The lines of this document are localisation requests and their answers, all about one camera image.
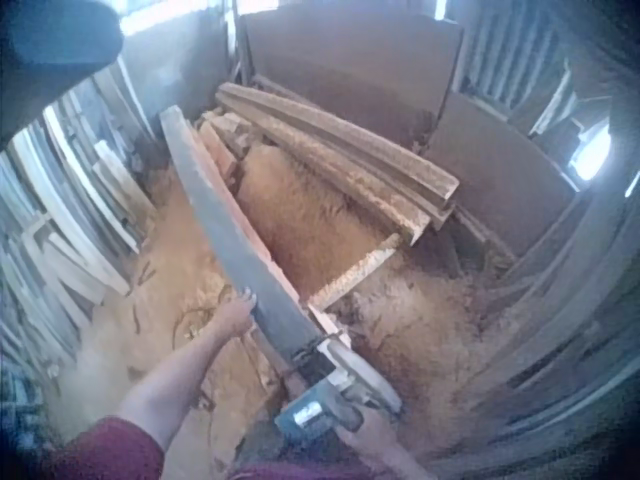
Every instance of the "barn wall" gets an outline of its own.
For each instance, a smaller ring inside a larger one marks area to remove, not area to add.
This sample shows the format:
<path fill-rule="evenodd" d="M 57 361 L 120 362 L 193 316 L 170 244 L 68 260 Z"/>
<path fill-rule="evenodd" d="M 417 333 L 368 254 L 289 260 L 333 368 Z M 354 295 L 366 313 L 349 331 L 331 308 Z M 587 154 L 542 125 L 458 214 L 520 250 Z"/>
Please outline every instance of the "barn wall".
<path fill-rule="evenodd" d="M 151 127 L 158 114 L 178 105 L 193 119 L 215 105 L 228 77 L 226 29 L 218 9 L 174 18 L 125 38 L 122 55 Z"/>
<path fill-rule="evenodd" d="M 462 29 L 361 1 L 247 16 L 255 73 L 405 147 L 435 126 Z"/>

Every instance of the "red sleeve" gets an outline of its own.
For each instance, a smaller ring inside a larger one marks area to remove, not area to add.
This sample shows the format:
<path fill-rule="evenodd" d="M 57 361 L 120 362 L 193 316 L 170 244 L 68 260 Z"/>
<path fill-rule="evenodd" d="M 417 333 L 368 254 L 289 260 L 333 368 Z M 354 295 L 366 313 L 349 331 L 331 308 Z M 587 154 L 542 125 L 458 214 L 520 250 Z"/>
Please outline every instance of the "red sleeve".
<path fill-rule="evenodd" d="M 117 417 L 100 420 L 51 458 L 52 479 L 144 479 L 162 474 L 164 452 L 148 433 Z"/>

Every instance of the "stack of lumber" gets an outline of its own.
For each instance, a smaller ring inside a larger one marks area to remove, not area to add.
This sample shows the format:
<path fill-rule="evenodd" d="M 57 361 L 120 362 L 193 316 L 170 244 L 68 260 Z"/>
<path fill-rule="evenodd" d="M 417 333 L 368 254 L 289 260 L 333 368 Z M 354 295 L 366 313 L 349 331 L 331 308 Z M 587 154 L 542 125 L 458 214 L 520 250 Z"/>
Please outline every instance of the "stack of lumber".
<path fill-rule="evenodd" d="M 92 124 L 79 100 L 87 92 Z M 156 210 L 127 168 L 137 152 L 115 118 L 87 80 L 0 152 L 0 280 L 23 313 L 3 323 L 2 350 L 26 353 L 39 373 L 74 362 L 93 306 L 109 291 L 129 293 L 123 261 L 154 226 Z"/>
<path fill-rule="evenodd" d="M 255 89 L 224 84 L 226 109 L 354 198 L 413 245 L 440 229 L 459 181 L 442 168 L 335 115 Z"/>

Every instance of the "corrugated metal sheet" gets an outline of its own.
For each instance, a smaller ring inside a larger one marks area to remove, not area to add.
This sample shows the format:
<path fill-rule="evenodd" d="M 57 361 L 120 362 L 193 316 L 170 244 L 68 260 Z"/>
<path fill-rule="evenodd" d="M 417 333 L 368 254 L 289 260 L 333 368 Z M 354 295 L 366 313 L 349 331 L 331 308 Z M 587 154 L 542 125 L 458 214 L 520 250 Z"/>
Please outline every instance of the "corrugated metal sheet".
<path fill-rule="evenodd" d="M 508 114 L 552 64 L 564 62 L 564 54 L 536 0 L 487 2 L 482 7 L 463 88 Z"/>

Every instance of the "wooden wall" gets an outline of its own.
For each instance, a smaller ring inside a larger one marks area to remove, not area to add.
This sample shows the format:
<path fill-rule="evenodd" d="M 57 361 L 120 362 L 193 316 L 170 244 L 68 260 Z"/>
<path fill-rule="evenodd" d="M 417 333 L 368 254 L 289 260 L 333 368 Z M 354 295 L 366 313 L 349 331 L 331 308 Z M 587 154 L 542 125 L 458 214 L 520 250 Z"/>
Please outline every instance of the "wooden wall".
<path fill-rule="evenodd" d="M 462 29 L 363 1 L 289 5 L 246 17 L 256 74 L 405 147 L 430 130 Z"/>

